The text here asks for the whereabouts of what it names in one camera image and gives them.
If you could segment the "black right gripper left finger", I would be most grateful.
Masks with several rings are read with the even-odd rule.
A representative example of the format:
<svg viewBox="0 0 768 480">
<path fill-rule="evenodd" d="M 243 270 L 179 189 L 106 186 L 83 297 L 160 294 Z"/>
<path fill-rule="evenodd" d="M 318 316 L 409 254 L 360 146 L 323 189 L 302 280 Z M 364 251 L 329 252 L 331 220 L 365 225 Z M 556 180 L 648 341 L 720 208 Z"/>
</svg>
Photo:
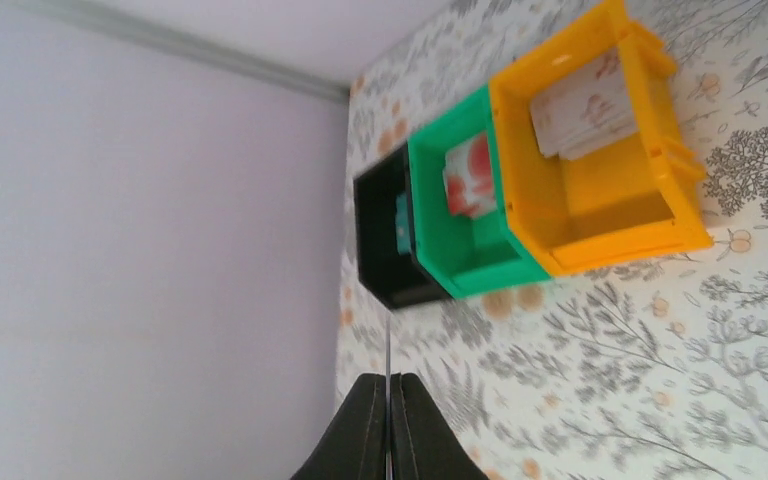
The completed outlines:
<svg viewBox="0 0 768 480">
<path fill-rule="evenodd" d="M 386 477 L 386 379 L 355 380 L 325 433 L 292 480 L 378 480 Z"/>
</svg>

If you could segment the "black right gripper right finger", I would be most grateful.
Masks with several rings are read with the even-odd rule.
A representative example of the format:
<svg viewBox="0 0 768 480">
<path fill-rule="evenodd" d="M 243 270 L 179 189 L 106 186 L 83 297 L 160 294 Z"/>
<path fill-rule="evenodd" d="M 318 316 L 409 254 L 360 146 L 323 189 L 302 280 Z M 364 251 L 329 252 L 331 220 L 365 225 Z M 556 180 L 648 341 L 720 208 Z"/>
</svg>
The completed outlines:
<svg viewBox="0 0 768 480">
<path fill-rule="evenodd" d="M 414 373 L 391 377 L 391 458 L 395 479 L 487 478 Z"/>
</svg>

